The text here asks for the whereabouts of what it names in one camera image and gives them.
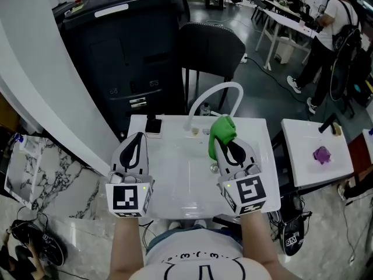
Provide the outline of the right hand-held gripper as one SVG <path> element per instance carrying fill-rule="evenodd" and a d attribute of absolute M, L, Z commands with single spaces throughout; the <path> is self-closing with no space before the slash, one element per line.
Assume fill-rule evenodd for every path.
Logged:
<path fill-rule="evenodd" d="M 229 149 L 214 143 L 221 176 L 218 184 L 221 195 L 235 216 L 255 212 L 264 206 L 267 195 L 261 180 L 261 170 L 252 146 L 241 139 L 229 142 Z"/>

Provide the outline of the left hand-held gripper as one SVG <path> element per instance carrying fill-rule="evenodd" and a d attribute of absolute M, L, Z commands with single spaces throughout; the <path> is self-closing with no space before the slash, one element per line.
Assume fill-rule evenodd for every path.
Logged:
<path fill-rule="evenodd" d="M 149 173 L 146 135 L 127 137 L 111 159 L 110 182 L 105 185 L 108 210 L 119 218 L 147 215 L 154 179 Z"/>

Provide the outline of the green cloth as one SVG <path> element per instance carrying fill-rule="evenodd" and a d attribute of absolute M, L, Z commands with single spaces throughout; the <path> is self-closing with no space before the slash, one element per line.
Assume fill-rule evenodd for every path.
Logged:
<path fill-rule="evenodd" d="M 237 136 L 236 127 L 229 115 L 222 115 L 212 124 L 209 134 L 208 153 L 211 159 L 216 160 L 214 140 L 217 138 L 223 146 L 235 139 Z"/>

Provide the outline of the person's right forearm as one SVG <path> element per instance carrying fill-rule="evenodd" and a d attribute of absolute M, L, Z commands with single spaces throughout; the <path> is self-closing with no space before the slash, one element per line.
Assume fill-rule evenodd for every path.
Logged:
<path fill-rule="evenodd" d="M 265 221 L 260 211 L 240 216 L 243 255 L 266 268 L 272 280 L 297 280 L 298 278 L 284 268 L 278 258 Z"/>

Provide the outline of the person's left forearm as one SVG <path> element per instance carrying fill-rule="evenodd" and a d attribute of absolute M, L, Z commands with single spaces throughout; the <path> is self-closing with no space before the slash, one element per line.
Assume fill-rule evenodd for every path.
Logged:
<path fill-rule="evenodd" d="M 138 218 L 117 218 L 107 280 L 129 280 L 143 267 Z"/>

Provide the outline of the large white sink basin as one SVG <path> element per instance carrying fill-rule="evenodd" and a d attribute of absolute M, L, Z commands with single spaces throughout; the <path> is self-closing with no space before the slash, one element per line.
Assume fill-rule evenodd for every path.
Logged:
<path fill-rule="evenodd" d="M 147 139 L 149 174 L 154 191 L 147 215 L 162 219 L 204 219 L 234 213 L 217 186 L 219 174 L 211 171 L 208 155 L 209 136 L 203 133 L 216 120 L 213 116 L 194 116 L 185 131 L 183 115 L 161 115 L 161 135 Z M 261 211 L 280 209 L 279 183 L 266 120 L 238 118 L 233 122 L 239 139 L 250 144 L 261 170 L 259 175 L 267 195 Z"/>

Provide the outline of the black battery pack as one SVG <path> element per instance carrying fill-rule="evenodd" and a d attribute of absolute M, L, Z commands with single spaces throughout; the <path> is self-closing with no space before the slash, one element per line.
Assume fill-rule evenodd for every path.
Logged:
<path fill-rule="evenodd" d="M 237 225 L 240 224 L 240 218 L 239 217 L 228 216 L 228 215 L 224 215 L 224 214 L 214 216 L 212 221 L 214 223 L 219 223 L 221 225 L 226 225 L 226 226 L 228 226 L 230 224 L 237 224 Z"/>

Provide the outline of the white curved faucet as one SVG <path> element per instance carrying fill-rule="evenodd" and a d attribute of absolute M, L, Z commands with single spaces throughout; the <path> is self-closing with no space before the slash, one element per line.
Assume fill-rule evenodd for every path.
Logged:
<path fill-rule="evenodd" d="M 204 93 L 202 93 L 197 99 L 196 101 L 194 102 L 194 104 L 192 105 L 190 111 L 189 111 L 189 114 L 187 116 L 187 119 L 184 123 L 184 130 L 185 131 L 190 131 L 191 128 L 192 128 L 192 119 L 193 119 L 193 116 L 196 112 L 196 109 L 198 108 L 198 106 L 200 106 L 202 104 L 203 101 L 205 101 L 209 96 L 211 96 L 212 94 L 220 91 L 220 90 L 223 90 L 223 89 L 228 89 L 228 88 L 236 88 L 238 90 L 238 97 L 236 99 L 236 102 L 235 104 L 233 105 L 233 108 L 229 114 L 229 116 L 233 117 L 235 114 L 236 114 L 236 111 L 238 109 L 238 106 L 240 105 L 241 101 L 242 101 L 242 98 L 243 98 L 243 95 L 244 95 L 244 90 L 242 88 L 242 86 L 237 83 L 237 82 L 232 82 L 232 81 L 229 81 L 229 82 L 223 82 L 223 83 L 220 83 L 214 87 L 211 87 L 210 89 L 208 89 L 207 91 L 205 91 Z"/>

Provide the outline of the marble pattern cabinet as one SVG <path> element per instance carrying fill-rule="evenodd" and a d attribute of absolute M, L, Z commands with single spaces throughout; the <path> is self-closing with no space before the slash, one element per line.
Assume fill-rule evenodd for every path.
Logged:
<path fill-rule="evenodd" d="M 27 152 L 13 151 L 4 189 L 26 208 L 51 216 L 94 219 L 100 175 L 48 138 L 28 137 Z"/>

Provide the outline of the person's blue jeans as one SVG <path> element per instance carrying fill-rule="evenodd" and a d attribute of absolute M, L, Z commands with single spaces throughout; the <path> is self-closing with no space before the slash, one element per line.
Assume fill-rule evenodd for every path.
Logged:
<path fill-rule="evenodd" d="M 198 230 L 198 229 L 205 229 L 205 230 L 209 230 L 211 232 L 215 232 L 215 233 L 219 233 L 221 235 L 225 235 L 225 236 L 228 236 L 228 237 L 231 237 L 233 240 L 235 240 L 238 244 L 240 244 L 242 246 L 242 237 L 237 235 L 234 231 L 232 231 L 231 229 L 228 229 L 226 227 L 222 228 L 222 229 L 213 229 L 213 228 L 201 228 L 201 227 L 197 227 L 197 226 L 191 226 L 191 227 L 187 227 L 187 228 L 181 228 L 181 229 L 174 229 L 174 230 L 167 230 L 166 232 L 156 236 L 154 239 L 151 240 L 151 242 L 149 243 L 148 245 L 148 248 L 147 248 L 147 253 L 152 249 L 154 248 L 157 244 L 159 244 L 160 242 L 162 242 L 163 240 L 165 240 L 166 238 L 170 237 L 171 235 L 175 234 L 175 233 L 178 233 L 178 232 L 186 232 L 186 231 L 192 231 L 192 230 Z"/>

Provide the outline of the person's white printed shirt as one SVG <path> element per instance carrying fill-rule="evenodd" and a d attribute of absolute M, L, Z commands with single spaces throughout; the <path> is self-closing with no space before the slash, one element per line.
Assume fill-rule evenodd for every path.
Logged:
<path fill-rule="evenodd" d="M 145 266 L 130 280 L 272 280 L 254 260 L 243 257 L 232 237 L 207 229 L 177 232 L 157 243 Z"/>

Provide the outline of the dark grey machine cabinet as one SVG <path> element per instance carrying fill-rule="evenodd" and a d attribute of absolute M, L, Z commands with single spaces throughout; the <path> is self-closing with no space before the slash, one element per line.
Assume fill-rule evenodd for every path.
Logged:
<path fill-rule="evenodd" d="M 66 50 L 119 140 L 134 114 L 182 114 L 178 36 L 187 0 L 81 0 L 57 22 Z"/>

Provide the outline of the dark grey chair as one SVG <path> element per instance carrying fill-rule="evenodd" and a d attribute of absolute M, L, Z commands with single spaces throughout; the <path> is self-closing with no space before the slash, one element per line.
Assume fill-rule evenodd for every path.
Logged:
<path fill-rule="evenodd" d="M 245 44 L 229 28 L 216 24 L 188 22 L 179 30 L 178 52 L 185 69 L 185 108 L 189 99 L 189 73 L 204 72 L 232 81 L 245 54 Z"/>

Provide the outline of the brown wooden cabinet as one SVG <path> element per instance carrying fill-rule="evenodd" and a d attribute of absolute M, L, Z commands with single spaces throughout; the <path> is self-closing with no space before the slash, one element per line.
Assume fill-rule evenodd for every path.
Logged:
<path fill-rule="evenodd" d="M 353 164 L 355 181 L 359 183 L 370 172 L 373 172 L 373 163 L 363 133 L 348 144 L 348 149 Z"/>

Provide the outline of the white long table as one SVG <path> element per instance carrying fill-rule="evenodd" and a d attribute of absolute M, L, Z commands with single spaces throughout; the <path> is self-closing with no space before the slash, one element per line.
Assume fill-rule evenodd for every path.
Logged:
<path fill-rule="evenodd" d="M 255 48 L 255 51 L 257 52 L 264 36 L 266 36 L 271 42 L 269 52 L 267 54 L 267 57 L 266 57 L 263 68 L 265 70 L 269 70 L 269 71 L 272 70 L 271 67 L 270 67 L 270 59 L 272 57 L 273 50 L 274 50 L 274 47 L 275 47 L 276 43 L 287 44 L 287 45 L 290 45 L 294 48 L 297 48 L 299 50 L 303 50 L 303 51 L 307 52 L 307 56 L 302 61 L 302 64 L 305 65 L 305 62 L 308 59 L 308 57 L 310 55 L 310 52 L 311 52 L 311 50 L 308 48 L 308 43 L 316 36 L 317 32 L 315 30 L 310 29 L 309 27 L 301 26 L 298 22 L 296 22 L 294 20 L 291 20 L 291 19 L 289 19 L 285 16 L 279 15 L 279 14 L 271 12 L 269 10 L 264 10 L 263 12 L 265 14 L 267 14 L 267 19 L 265 20 L 264 27 L 262 29 L 260 38 L 259 38 L 259 40 L 257 42 L 257 45 L 256 45 L 256 48 Z M 273 21 L 276 23 L 275 30 L 274 30 L 273 34 L 268 32 L 268 30 L 267 30 L 267 28 L 269 27 L 270 19 L 273 19 Z M 286 27 L 289 32 L 294 30 L 295 32 L 298 32 L 299 34 L 305 35 L 306 37 L 309 38 L 309 41 L 307 41 L 303 45 L 297 44 L 297 43 L 293 42 L 291 33 L 288 36 L 288 40 L 286 40 L 284 38 L 281 38 L 279 36 L 280 27 Z"/>

